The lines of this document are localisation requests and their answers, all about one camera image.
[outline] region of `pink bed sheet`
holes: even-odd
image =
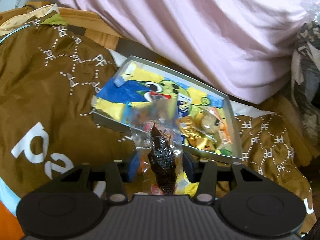
[[[260,103],[290,78],[301,2],[319,0],[58,0],[97,12],[128,38],[215,88]]]

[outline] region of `light blue trim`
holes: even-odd
[[[0,201],[3,205],[16,216],[16,209],[20,198],[7,186],[7,184],[0,177]]]
[[[29,26],[31,26],[31,24],[23,25],[23,26],[19,27],[18,29],[15,29],[14,31],[10,32],[9,34],[7,34],[5,37],[3,37],[3,38],[0,40],[0,44],[1,44],[6,38],[8,38],[10,35],[16,33],[17,31],[19,31],[19,30],[21,30],[21,29],[23,29],[23,28],[25,28],[25,27],[29,27]]]

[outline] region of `green cartoon character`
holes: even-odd
[[[202,108],[204,106],[208,106],[211,103],[209,98],[202,97],[201,105],[191,104],[191,98],[188,91],[170,80],[162,80],[159,83],[150,82],[150,81],[148,82],[138,81],[138,82],[141,85],[144,85],[150,89],[150,91],[148,92],[137,91],[138,93],[143,95],[144,98],[149,102],[152,102],[162,97],[165,97],[168,99],[176,98],[178,102],[179,117],[183,117],[186,115],[190,115],[194,117],[196,116],[197,113],[202,112]]]

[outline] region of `ribbed gray surface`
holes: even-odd
[[[223,224],[213,208],[192,203],[188,196],[135,196],[112,207],[92,231],[70,240],[253,240]],[[279,240],[298,240],[287,236]],[[27,236],[23,240],[39,240]]]

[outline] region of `circular cover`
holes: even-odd
[[[92,227],[102,212],[102,201],[92,192],[30,193],[20,201],[17,218],[27,234],[67,237]]]
[[[304,204],[292,193],[229,192],[220,201],[220,212],[231,226],[262,237],[292,233],[306,215]]]

